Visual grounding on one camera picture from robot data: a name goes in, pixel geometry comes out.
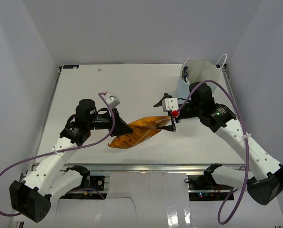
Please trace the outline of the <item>blue cookie bag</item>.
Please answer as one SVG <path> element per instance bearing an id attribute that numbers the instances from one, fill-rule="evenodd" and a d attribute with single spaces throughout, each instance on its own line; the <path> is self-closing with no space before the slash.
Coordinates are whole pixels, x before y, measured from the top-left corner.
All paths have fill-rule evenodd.
<path id="1" fill-rule="evenodd" d="M 181 79 L 186 83 L 190 84 L 189 80 L 189 68 L 188 66 L 184 66 L 181 72 Z"/>

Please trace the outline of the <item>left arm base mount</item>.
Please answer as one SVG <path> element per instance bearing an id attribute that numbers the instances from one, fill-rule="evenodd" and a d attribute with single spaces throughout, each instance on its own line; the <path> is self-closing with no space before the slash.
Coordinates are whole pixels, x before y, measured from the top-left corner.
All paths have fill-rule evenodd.
<path id="1" fill-rule="evenodd" d="M 79 186 L 72 188 L 72 190 L 92 188 L 98 191 L 104 190 L 105 176 L 90 176 L 89 178 L 83 178 Z"/>

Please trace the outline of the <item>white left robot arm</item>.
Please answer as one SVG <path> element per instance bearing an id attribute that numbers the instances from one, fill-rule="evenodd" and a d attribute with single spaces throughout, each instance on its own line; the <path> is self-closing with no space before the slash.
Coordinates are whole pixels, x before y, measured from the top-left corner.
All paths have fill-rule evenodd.
<path id="1" fill-rule="evenodd" d="M 90 171 L 79 165 L 69 168 L 56 179 L 55 176 L 91 136 L 92 130 L 107 129 L 110 136 L 132 133 L 132 128 L 122 120 L 116 109 L 119 99 L 109 93 L 100 97 L 106 108 L 96 109 L 92 99 L 79 101 L 47 156 L 22 181 L 13 181 L 9 187 L 11 206 L 30 220 L 39 223 L 48 214 L 51 204 L 74 188 L 86 189 L 90 184 Z"/>

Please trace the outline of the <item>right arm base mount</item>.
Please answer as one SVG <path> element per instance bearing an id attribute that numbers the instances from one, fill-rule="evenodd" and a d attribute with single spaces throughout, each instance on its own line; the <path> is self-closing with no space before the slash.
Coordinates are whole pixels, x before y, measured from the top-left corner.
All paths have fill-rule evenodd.
<path id="1" fill-rule="evenodd" d="M 216 184 L 205 175 L 188 175 L 184 182 L 188 184 L 190 190 L 213 190 L 216 188 Z"/>

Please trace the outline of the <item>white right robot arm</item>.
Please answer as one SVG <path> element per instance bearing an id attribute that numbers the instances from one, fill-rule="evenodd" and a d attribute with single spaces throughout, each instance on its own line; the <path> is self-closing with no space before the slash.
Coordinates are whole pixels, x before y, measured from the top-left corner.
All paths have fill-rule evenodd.
<path id="1" fill-rule="evenodd" d="M 179 120 L 198 118 L 213 133 L 222 138 L 245 161 L 247 172 L 234 170 L 219 163 L 204 170 L 204 184 L 213 190 L 219 185 L 243 187 L 253 200 L 267 205 L 283 191 L 283 164 L 270 156 L 248 133 L 237 116 L 224 104 L 215 102 L 206 83 L 189 85 L 189 99 L 179 104 L 178 98 L 165 93 L 155 104 L 171 117 L 171 125 L 162 129 L 176 131 Z"/>

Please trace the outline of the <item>orange potato chips bag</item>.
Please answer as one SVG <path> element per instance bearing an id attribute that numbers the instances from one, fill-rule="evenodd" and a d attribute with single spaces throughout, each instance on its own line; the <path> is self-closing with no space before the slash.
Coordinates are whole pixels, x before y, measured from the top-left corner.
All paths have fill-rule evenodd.
<path id="1" fill-rule="evenodd" d="M 110 148 L 129 149 L 158 134 L 170 122 L 169 116 L 148 116 L 128 124 L 133 132 L 115 137 L 108 144 Z"/>

